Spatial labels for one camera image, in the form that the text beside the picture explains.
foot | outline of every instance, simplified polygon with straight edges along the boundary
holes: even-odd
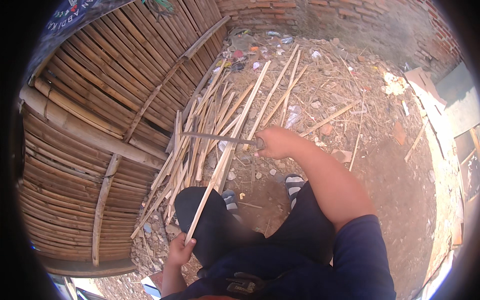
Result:
[[[239,204],[235,192],[232,190],[226,190],[222,193],[222,198],[227,205],[227,210],[240,222],[242,219],[239,215]]]
[[[290,207],[293,209],[297,203],[297,194],[305,184],[305,180],[300,175],[288,174],[285,177],[285,187],[287,188],[288,199],[290,199]]]

shirt sleeve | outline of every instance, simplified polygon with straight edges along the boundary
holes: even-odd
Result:
[[[378,218],[351,220],[337,233],[333,268],[357,299],[395,299],[396,293]]]

navy blue t-shirt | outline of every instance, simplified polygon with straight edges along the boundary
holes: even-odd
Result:
[[[376,216],[361,216],[343,226],[333,254],[332,267],[277,246],[238,249],[218,260],[206,278],[165,299],[395,299]]]

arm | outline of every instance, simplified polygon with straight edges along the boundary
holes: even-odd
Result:
[[[181,274],[181,266],[190,260],[197,241],[191,239],[187,246],[184,246],[186,236],[187,234],[182,232],[170,243],[167,262],[163,268],[162,297],[182,292],[187,288]]]
[[[375,208],[356,178],[335,158],[299,135],[274,126],[256,133],[265,149],[255,155],[293,158],[307,175],[313,194],[338,232],[349,221],[374,215]]]

leg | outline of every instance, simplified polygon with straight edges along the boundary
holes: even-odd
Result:
[[[178,194],[175,211],[183,232],[188,232],[205,190],[206,187],[189,187]],[[197,239],[193,254],[204,268],[236,248],[265,239],[262,233],[245,227],[228,212],[216,191],[210,193],[193,237]]]
[[[298,191],[290,215],[266,243],[289,248],[316,263],[328,264],[333,256],[335,229],[317,204],[309,182]]]

